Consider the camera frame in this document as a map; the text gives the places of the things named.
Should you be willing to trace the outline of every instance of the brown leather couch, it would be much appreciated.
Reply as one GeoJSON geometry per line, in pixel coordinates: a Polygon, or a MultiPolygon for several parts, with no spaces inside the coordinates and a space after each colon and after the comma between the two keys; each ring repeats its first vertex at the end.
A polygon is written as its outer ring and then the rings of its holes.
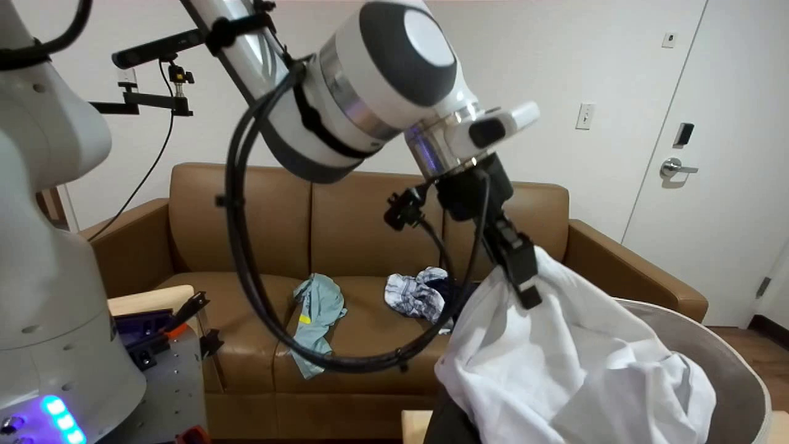
{"type": "MultiPolygon", "coordinates": [[[[93,249],[105,291],[120,295],[174,284],[207,291],[211,302],[205,327],[216,327],[226,341],[205,362],[211,436],[396,439],[400,412],[431,407],[440,392],[433,362],[446,337],[437,337],[408,371],[325,371],[300,380],[288,351],[245,301],[225,211],[214,206],[223,175],[223,164],[177,164],[167,199],[126,211],[102,235],[93,249]]],[[[385,279],[440,264],[440,251],[420,228],[391,231],[382,215],[391,193],[416,182],[415,175],[353,172],[336,185],[311,185],[276,167],[248,169],[246,217],[276,312],[293,320],[293,289],[319,270],[332,277],[348,301],[348,315],[331,333],[336,352],[385,352],[415,337],[425,322],[385,305],[385,279]]],[[[703,317],[708,302],[700,293],[590,225],[570,219],[568,206],[565,186],[515,185],[505,215],[604,291],[703,317]]],[[[456,269],[463,269],[474,227],[452,222],[433,196],[425,215],[454,251],[456,269]]],[[[489,269],[481,254],[474,279],[481,280],[489,269]]]]}

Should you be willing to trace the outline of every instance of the couch armrest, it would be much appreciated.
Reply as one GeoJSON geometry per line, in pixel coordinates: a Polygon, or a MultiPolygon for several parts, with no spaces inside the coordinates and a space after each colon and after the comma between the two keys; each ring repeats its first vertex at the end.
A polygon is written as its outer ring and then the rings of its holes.
{"type": "Polygon", "coordinates": [[[565,264],[611,295],[659,302],[703,320],[708,301],[594,227],[573,219],[565,264]]]}
{"type": "MultiPolygon", "coordinates": [[[[83,228],[89,240],[105,222],[83,228]]],[[[172,277],[167,199],[151,199],[124,211],[103,235],[92,240],[109,295],[151,291],[172,277]]]]}

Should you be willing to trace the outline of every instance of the couch cushion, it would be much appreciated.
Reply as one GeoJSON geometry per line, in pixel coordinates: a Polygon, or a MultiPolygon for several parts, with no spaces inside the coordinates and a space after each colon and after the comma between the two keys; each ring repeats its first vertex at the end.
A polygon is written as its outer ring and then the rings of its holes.
{"type": "MultiPolygon", "coordinates": [[[[298,279],[262,277],[278,317],[288,317],[293,305],[292,293],[298,279]]],[[[189,284],[195,291],[205,291],[209,302],[205,305],[202,327],[216,327],[225,344],[216,352],[216,371],[205,371],[207,392],[237,392],[260,395],[274,389],[272,354],[276,337],[255,315],[245,299],[237,274],[205,270],[205,274],[174,274],[161,285],[189,284]]]]}
{"type": "MultiPolygon", "coordinates": [[[[420,185],[416,175],[353,172],[332,185],[313,186],[313,270],[329,277],[416,274],[437,264],[440,251],[421,228],[394,231],[385,222],[388,196],[420,185]]],[[[425,217],[441,231],[437,196],[425,217]]]]}
{"type": "MultiPolygon", "coordinates": [[[[225,164],[186,162],[172,167],[171,231],[183,270],[231,270],[225,210],[225,164]]],[[[246,169],[246,227],[260,270],[308,274],[311,185],[278,167],[246,169]]]]}
{"type": "MultiPolygon", "coordinates": [[[[380,354],[390,352],[425,331],[416,317],[405,317],[385,302],[385,279],[382,277],[337,277],[348,315],[337,320],[329,342],[337,354],[380,354]]],[[[311,395],[437,395],[440,383],[433,375],[433,362],[446,351],[446,336],[440,336],[425,352],[410,360],[408,371],[322,371],[303,380],[293,354],[285,344],[276,347],[274,380],[276,392],[311,392],[311,395]]]]}
{"type": "MultiPolygon", "coordinates": [[[[515,194],[504,204],[505,217],[525,231],[534,243],[541,243],[557,260],[565,258],[568,227],[570,227],[570,193],[560,185],[544,182],[514,182],[515,194]]],[[[465,274],[465,260],[474,243],[474,222],[454,222],[448,215],[443,219],[443,242],[452,251],[456,280],[465,274]]],[[[481,280],[490,270],[490,258],[484,247],[478,247],[474,280],[481,280]]]]}

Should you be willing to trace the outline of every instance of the door handle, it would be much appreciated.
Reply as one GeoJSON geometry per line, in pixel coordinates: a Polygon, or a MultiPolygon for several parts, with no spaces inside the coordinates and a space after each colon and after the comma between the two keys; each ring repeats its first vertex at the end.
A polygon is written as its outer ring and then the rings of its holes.
{"type": "Polygon", "coordinates": [[[674,177],[676,172],[697,172],[697,167],[689,167],[689,164],[682,164],[682,159],[669,158],[669,159],[660,164],[660,177],[674,177]]]}

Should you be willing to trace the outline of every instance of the blue light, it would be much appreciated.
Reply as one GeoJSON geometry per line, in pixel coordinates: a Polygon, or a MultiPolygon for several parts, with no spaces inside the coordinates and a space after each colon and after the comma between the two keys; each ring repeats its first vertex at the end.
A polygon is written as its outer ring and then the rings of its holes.
{"type": "Polygon", "coordinates": [[[78,429],[75,429],[66,439],[70,439],[70,444],[86,444],[86,439],[78,429]]]}
{"type": "Polygon", "coordinates": [[[65,405],[59,397],[55,397],[55,395],[46,395],[41,402],[44,402],[44,410],[46,410],[52,416],[66,412],[66,405],[65,405]]]}
{"type": "Polygon", "coordinates": [[[70,431],[70,429],[76,427],[76,421],[75,421],[72,415],[62,415],[62,416],[56,416],[56,427],[59,427],[62,431],[70,431]]]}

